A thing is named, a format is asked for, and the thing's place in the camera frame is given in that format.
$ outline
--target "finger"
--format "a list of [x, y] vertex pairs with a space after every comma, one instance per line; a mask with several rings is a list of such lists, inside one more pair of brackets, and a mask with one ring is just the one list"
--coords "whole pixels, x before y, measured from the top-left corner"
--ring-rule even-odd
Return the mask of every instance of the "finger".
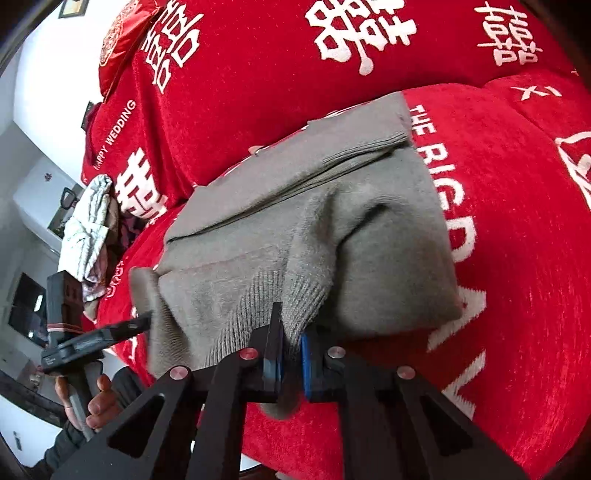
[[119, 413], [121, 413], [121, 409], [117, 404], [115, 404], [100, 415], [89, 415], [86, 417], [86, 424], [91, 429], [101, 429], [110, 421], [112, 421], [117, 415], [119, 415]]
[[107, 377], [105, 374], [102, 374], [99, 378], [96, 379], [96, 386], [99, 387], [101, 392], [105, 390], [111, 389], [111, 379]]
[[74, 409], [70, 406], [70, 407], [66, 407], [65, 411], [66, 411], [66, 417], [68, 417], [68, 420], [70, 420], [70, 423], [72, 424], [72, 426], [76, 430], [81, 430], [82, 428], [80, 427], [80, 422], [78, 421], [78, 418], [76, 417], [76, 413], [74, 413]]
[[70, 399], [68, 398], [68, 382], [66, 377], [56, 378], [56, 394], [65, 407], [71, 407]]
[[112, 390], [99, 393], [88, 404], [88, 411], [93, 415], [100, 415], [117, 403], [117, 396]]

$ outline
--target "black device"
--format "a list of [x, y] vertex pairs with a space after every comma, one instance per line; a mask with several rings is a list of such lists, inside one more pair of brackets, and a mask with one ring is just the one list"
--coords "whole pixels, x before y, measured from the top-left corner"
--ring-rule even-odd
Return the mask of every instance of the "black device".
[[[45, 354], [44, 361], [80, 368], [101, 348], [149, 325], [143, 316], [76, 336]], [[269, 325], [252, 332], [247, 348], [213, 367], [170, 369], [83, 445], [52, 480], [238, 478], [246, 404], [277, 401], [283, 337], [281, 304], [275, 303]], [[339, 405], [345, 480], [527, 479], [411, 367], [372, 367], [314, 325], [304, 332], [302, 366], [307, 398]]]
[[80, 324], [83, 311], [80, 282], [65, 271], [47, 279], [49, 346], [41, 354], [41, 367], [46, 374], [66, 377], [70, 403], [84, 437], [90, 440], [95, 431], [86, 424], [86, 417], [90, 414], [88, 403], [99, 394], [96, 381], [103, 372], [103, 364], [99, 361], [103, 353], [101, 349], [80, 353], [88, 342], [84, 339], [76, 341], [84, 334]]

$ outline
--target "red pillow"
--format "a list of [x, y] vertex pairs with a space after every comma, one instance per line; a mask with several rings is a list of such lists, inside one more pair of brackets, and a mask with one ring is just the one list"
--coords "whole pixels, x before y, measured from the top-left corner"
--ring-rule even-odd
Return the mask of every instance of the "red pillow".
[[99, 84], [105, 100], [160, 9], [156, 0], [129, 0], [115, 18], [100, 51]]
[[120, 173], [142, 148], [170, 208], [249, 147], [331, 111], [430, 83], [572, 70], [509, 0], [342, 3], [169, 0], [97, 112], [84, 175]]

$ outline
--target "crumpled towel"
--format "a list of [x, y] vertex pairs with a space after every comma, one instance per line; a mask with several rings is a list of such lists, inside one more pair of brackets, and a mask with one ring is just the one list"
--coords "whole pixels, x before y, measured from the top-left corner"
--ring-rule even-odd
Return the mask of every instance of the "crumpled towel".
[[102, 297], [106, 291], [107, 252], [103, 246], [109, 233], [105, 220], [112, 185], [107, 175], [95, 177], [64, 229], [57, 270], [66, 270], [82, 283], [84, 301]]

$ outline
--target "bed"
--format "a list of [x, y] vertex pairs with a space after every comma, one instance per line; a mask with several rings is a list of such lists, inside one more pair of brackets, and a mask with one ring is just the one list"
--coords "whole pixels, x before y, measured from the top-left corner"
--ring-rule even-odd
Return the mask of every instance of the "bed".
[[[129, 5], [106, 63], [142, 2]], [[544, 26], [504, 0], [154, 5], [111, 68], [87, 134], [83, 181], [108, 174], [122, 208], [150, 219], [97, 326], [134, 314], [129, 271], [158, 264], [195, 188], [307, 121], [403, 90], [440, 192], [464, 315], [349, 348], [414, 365], [542, 477], [591, 413], [591, 371], [580, 362], [591, 347], [591, 99]], [[152, 381], [143, 336], [115, 350]], [[243, 452], [294, 478], [339, 479], [336, 408], [303, 403], [273, 421], [249, 406]]]

